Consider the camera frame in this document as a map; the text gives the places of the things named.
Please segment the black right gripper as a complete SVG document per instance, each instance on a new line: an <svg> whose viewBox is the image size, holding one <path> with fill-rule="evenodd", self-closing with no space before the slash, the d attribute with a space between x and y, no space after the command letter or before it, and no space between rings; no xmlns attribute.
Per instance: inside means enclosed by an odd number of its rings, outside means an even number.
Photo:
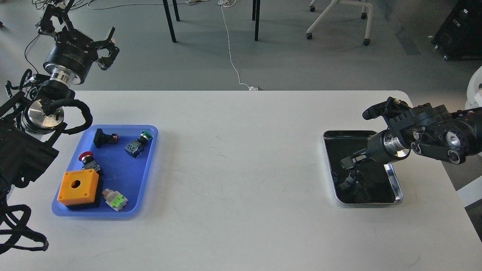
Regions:
<svg viewBox="0 0 482 271"><path fill-rule="evenodd" d="M349 173L344 181L336 185L337 192L358 193L366 190L365 172L358 169L358 165L372 160L379 164L390 164L396 161L394 154L390 154L384 146L387 135L390 136L391 133L379 132L374 134L367 142L367 149L356 151L340 161L342 168L349 170Z"/></svg>

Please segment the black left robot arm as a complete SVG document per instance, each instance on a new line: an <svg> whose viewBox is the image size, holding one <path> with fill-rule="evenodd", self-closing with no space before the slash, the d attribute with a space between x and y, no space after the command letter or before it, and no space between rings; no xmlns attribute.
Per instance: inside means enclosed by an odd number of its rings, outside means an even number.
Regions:
<svg viewBox="0 0 482 271"><path fill-rule="evenodd" d="M53 145L61 134L77 134L93 123L86 103L75 98L72 85L80 85L95 63L107 70L119 48L110 29L106 39L94 41L74 28L69 11L74 0L49 3L37 24L38 34L54 39L43 68L46 74L27 69L19 86L5 84L9 99L1 106L0 178L1 178L1 253L10 249L45 251L47 238L31 230L27 223L31 208L25 204L10 206L7 198L13 187L27 187L41 177L58 156Z"/></svg>

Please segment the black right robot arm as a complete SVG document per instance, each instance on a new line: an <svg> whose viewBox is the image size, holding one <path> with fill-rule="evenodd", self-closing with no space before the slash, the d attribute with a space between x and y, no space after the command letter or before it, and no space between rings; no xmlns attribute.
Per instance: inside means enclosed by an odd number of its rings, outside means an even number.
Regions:
<svg viewBox="0 0 482 271"><path fill-rule="evenodd" d="M444 105L430 103L410 107L393 97L363 112L365 120L383 117L387 129L371 136L365 149L341 160L348 171L344 182L336 185L343 192L359 189L363 180L360 167L366 162L381 165L404 160L411 151L420 156L452 164L462 164L467 156L481 152L481 108L450 113Z"/></svg>

